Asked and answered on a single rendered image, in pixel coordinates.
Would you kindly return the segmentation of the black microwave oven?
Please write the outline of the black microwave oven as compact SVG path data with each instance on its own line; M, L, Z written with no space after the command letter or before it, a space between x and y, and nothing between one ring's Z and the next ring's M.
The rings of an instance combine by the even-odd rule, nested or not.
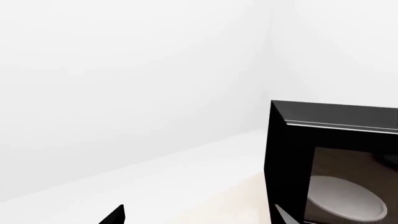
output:
M367 188L388 208L379 222L352 222L308 200L313 175ZM271 102L264 177L271 224L398 224L398 109Z

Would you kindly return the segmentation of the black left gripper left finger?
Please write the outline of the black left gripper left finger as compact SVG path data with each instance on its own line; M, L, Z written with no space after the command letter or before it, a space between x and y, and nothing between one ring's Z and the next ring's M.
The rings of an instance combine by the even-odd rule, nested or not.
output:
M106 218L104 218L98 224L124 224L125 222L125 211L124 205L120 205L113 210Z

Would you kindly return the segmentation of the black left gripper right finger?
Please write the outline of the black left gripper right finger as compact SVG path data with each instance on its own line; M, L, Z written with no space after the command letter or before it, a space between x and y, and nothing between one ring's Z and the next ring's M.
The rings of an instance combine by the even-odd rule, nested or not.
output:
M292 218L285 210L283 210L280 206L275 205L285 224L298 224L298 222Z

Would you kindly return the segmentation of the white round plate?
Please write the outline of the white round plate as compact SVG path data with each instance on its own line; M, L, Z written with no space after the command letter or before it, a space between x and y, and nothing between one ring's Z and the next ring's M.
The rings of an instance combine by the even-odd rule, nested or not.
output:
M376 194L345 179L313 175L307 198L318 208L352 222L379 222L388 213Z

